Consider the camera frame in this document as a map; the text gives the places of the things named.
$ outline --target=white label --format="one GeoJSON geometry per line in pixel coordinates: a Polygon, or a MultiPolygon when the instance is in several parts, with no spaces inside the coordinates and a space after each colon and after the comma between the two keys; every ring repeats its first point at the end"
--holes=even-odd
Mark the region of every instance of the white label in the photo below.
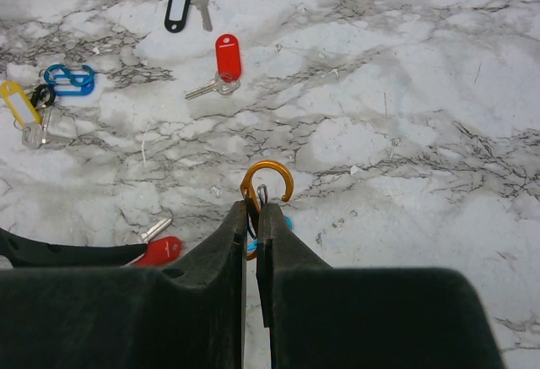
{"type": "Polygon", "coordinates": [[[30,103],[24,101],[23,96],[19,92],[12,93],[8,96],[9,103],[17,114],[19,115],[22,125],[25,125],[27,122],[35,122],[34,113],[30,110],[28,106],[32,106],[30,103]]]}
{"type": "Polygon", "coordinates": [[[186,5],[186,0],[172,0],[170,4],[169,20],[170,21],[181,21],[184,17],[184,6],[186,5]]]}

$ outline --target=black key tag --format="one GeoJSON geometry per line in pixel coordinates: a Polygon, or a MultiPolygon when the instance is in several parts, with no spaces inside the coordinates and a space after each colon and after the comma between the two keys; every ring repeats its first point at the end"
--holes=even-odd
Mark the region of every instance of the black key tag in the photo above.
{"type": "Polygon", "coordinates": [[[165,15],[165,28],[171,33],[180,33],[186,26],[187,11],[191,0],[169,0],[165,15]]]}

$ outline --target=carabiner clip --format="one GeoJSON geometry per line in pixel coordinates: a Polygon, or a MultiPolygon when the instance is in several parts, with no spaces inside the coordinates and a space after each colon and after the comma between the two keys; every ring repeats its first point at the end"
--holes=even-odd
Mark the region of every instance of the carabiner clip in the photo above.
{"type": "MultiPolygon", "coordinates": [[[[257,237],[257,233],[259,231],[259,214],[261,213],[261,205],[257,202],[257,195],[255,193],[255,189],[253,188],[252,179],[255,172],[261,169],[274,169],[283,177],[285,180],[285,194],[281,197],[281,199],[284,202],[289,201],[294,191],[293,175],[290,173],[289,169],[276,160],[262,160],[247,170],[246,176],[244,176],[244,180],[240,184],[240,191],[246,200],[247,213],[251,218],[251,224],[253,225],[253,230],[256,234],[255,237],[257,237]]],[[[247,260],[252,260],[256,257],[256,255],[257,250],[248,253],[247,260]]]]}

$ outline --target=carabiner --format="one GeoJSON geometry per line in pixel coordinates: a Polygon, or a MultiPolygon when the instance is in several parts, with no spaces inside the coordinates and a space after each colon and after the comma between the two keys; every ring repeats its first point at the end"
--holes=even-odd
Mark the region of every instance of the carabiner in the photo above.
{"type": "MultiPolygon", "coordinates": [[[[240,184],[240,191],[242,196],[246,199],[247,213],[251,218],[251,224],[253,225],[253,230],[255,230],[256,235],[259,231],[259,214],[261,213],[261,205],[257,202],[257,195],[255,193],[255,189],[253,188],[252,179],[255,172],[261,169],[274,169],[283,177],[285,180],[285,194],[281,197],[281,199],[284,202],[289,201],[294,191],[293,175],[284,165],[280,164],[276,160],[262,160],[247,170],[246,176],[244,176],[244,180],[240,184]]],[[[256,252],[257,250],[249,253],[247,259],[253,259],[256,256],[256,252]]]]}

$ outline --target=marble surface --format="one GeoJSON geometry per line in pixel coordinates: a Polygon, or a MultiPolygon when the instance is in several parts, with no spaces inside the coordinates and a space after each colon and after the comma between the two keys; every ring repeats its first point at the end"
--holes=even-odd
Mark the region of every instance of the marble surface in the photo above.
{"type": "MultiPolygon", "coordinates": [[[[457,269],[508,367],[538,367],[540,0],[213,0],[212,33],[192,8],[177,35],[166,1],[0,0],[1,81],[99,71],[53,112],[67,148],[26,149],[0,106],[1,227],[110,246],[172,216],[189,250],[247,168],[279,160],[296,184],[283,211],[331,265],[457,269]],[[187,102],[227,32],[241,88],[187,102]]],[[[246,313],[246,367],[270,367],[252,274],[246,313]]]]}

